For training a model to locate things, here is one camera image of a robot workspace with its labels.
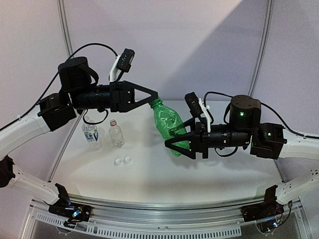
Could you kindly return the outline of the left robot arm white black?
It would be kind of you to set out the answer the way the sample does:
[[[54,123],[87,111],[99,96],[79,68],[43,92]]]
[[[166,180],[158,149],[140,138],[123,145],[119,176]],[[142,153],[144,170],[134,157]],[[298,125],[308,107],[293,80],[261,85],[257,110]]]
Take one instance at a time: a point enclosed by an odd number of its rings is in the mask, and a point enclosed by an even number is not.
[[[75,57],[58,66],[61,89],[40,100],[30,113],[0,132],[0,186],[13,187],[54,205],[63,216],[74,212],[62,185],[50,185],[18,168],[9,153],[33,138],[53,132],[84,110],[126,113],[157,99],[158,93],[128,81],[98,85],[98,74],[86,57]]]

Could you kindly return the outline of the white bottle cap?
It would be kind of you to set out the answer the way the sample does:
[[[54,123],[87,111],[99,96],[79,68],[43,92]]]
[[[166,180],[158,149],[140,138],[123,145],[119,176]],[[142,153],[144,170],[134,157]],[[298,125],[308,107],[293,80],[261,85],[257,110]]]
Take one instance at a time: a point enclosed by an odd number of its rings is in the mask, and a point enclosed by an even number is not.
[[[115,160],[114,160],[114,165],[115,166],[120,166],[120,165],[122,165],[123,164],[123,160],[121,159],[121,158],[116,158]]]
[[[124,163],[125,164],[130,164],[130,163],[132,163],[132,161],[133,161],[133,159],[131,157],[129,157],[129,156],[124,158]]]

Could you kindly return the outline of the green plastic bottle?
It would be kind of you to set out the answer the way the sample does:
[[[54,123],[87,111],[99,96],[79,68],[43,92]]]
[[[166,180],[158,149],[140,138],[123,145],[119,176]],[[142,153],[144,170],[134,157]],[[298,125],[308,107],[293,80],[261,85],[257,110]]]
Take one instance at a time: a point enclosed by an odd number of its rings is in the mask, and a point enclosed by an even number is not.
[[[168,140],[178,136],[170,136],[169,130],[183,123],[180,115],[172,108],[166,106],[160,98],[149,103],[153,110],[155,127],[162,136],[162,139]]]

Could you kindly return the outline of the crushed clear bottle red label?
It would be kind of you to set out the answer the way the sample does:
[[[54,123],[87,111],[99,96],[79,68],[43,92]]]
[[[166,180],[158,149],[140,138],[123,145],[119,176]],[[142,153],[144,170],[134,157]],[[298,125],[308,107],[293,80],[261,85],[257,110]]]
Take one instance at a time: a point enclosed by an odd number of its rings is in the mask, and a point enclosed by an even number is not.
[[[114,147],[121,148],[125,144],[123,132],[115,119],[110,120],[109,135]]]

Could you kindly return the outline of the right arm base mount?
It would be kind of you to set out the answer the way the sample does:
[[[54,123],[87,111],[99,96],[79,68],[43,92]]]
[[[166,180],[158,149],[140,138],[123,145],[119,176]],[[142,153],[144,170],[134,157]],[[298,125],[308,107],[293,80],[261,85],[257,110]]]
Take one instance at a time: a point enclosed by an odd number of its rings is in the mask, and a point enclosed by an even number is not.
[[[240,211],[244,222],[256,222],[257,230],[268,235],[282,226],[290,217],[293,201],[288,202],[289,212],[284,215],[284,206],[274,199],[264,200],[262,203],[243,206]]]

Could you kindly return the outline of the clear labelled water bottle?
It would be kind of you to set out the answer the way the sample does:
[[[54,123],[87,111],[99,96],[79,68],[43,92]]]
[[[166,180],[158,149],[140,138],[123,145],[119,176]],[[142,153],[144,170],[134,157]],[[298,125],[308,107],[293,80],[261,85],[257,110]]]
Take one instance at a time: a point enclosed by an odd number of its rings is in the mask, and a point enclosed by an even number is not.
[[[92,151],[98,151],[102,149],[102,142],[100,140],[97,125],[88,116],[83,118],[82,132]]]

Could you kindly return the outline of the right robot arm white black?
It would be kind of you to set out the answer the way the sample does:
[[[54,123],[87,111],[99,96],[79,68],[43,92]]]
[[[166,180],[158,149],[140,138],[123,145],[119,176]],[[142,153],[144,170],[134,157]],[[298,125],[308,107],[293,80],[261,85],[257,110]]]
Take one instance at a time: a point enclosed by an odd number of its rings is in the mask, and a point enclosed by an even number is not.
[[[181,127],[190,132],[165,141],[165,146],[188,158],[195,159],[201,153],[208,158],[208,150],[232,147],[249,148],[250,154],[259,158],[307,158],[318,160],[319,137],[292,130],[285,121],[281,124],[261,123],[261,107],[264,103],[248,95],[231,97],[223,124],[214,124],[206,98],[198,98],[194,92],[185,95],[192,115]]]

